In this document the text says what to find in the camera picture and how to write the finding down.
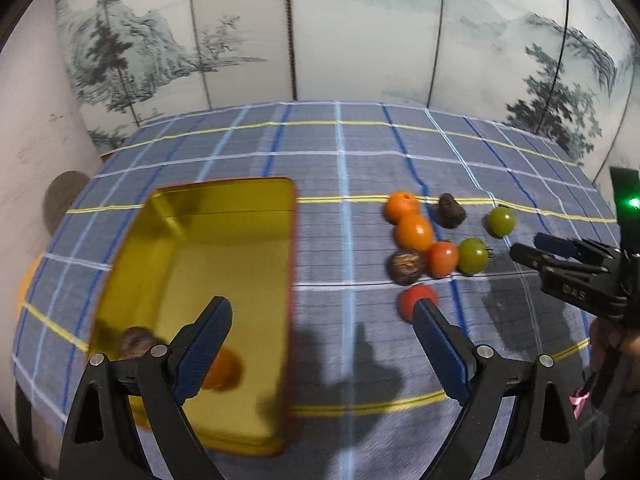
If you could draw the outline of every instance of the grid pattern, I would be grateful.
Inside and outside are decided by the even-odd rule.
[[[223,472],[276,478],[297,467],[300,478],[387,478],[398,461],[407,472],[424,469],[443,442],[457,407],[395,313],[402,289],[384,269],[394,244],[380,208],[397,189],[421,196],[427,214],[441,193],[459,197],[467,220],[436,236],[478,236],[494,246],[479,276],[424,279],[447,319],[503,356],[562,354],[569,387],[580,383],[589,318],[543,296],[538,278],[509,258],[511,244],[531,243],[540,231],[617,243],[606,203],[558,146],[424,108],[272,103],[148,124],[66,215],[28,291],[13,352],[17,381],[52,427],[64,429],[104,279],[146,197],[173,184],[270,175],[293,178],[299,193],[291,354],[292,413],[303,438],[277,459],[249,461],[256,466],[217,456]],[[498,203],[518,210],[503,240],[482,228]],[[310,442],[319,446],[311,468]]]

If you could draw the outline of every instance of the white wall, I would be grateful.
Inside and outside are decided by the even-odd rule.
[[[595,181],[604,200],[609,203],[610,209],[615,211],[610,166],[640,170],[640,59],[636,59],[634,66],[633,84],[620,130]]]
[[[0,52],[0,413],[14,428],[11,351],[24,271],[49,242],[44,193],[60,173],[93,176],[100,159],[69,88],[54,0],[34,0]]]

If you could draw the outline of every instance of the orange fruit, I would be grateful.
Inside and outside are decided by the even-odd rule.
[[[392,224],[397,224],[405,215],[418,214],[420,203],[413,193],[396,191],[386,201],[384,211],[385,218]]]
[[[18,286],[18,317],[20,317],[20,309],[22,308],[22,304],[27,301],[27,291],[29,290],[29,286],[31,285],[31,280],[33,279],[33,275],[36,273],[38,269],[38,265],[40,264],[40,260],[44,256],[42,253],[38,256],[33,263],[29,266],[29,268],[25,271],[20,279],[20,285]]]
[[[414,317],[414,306],[418,300],[428,298],[438,306],[438,297],[434,290],[427,285],[414,285],[408,288],[398,297],[398,314],[407,323],[411,323]]]
[[[436,242],[429,248],[428,259],[433,278],[449,276],[458,266],[458,247],[451,242]]]
[[[202,387],[205,390],[230,390],[238,386],[242,376],[242,362],[232,350],[222,347],[213,359]]]
[[[400,219],[394,236],[396,243],[403,249],[423,253],[433,244],[433,227],[424,216],[409,214]]]

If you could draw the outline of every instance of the yellow box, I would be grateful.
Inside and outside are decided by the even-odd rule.
[[[158,189],[133,222],[97,309],[90,355],[118,359],[120,335],[144,326],[171,341],[213,296],[233,307],[224,346],[244,364],[237,388],[184,404],[205,447],[268,456],[284,446],[296,191],[286,178]],[[146,417],[132,397],[136,421]]]

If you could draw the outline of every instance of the brown fruit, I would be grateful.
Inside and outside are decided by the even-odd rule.
[[[418,251],[400,250],[391,255],[386,271],[394,283],[411,285],[418,281],[425,271],[425,261]]]
[[[120,339],[120,356],[123,359],[142,357],[155,345],[166,345],[166,342],[154,336],[148,328],[132,326],[122,333],[122,338]]]
[[[455,229],[465,221],[465,209],[456,202],[453,195],[449,193],[443,193],[440,196],[438,199],[438,209],[440,211],[442,226],[447,229]]]

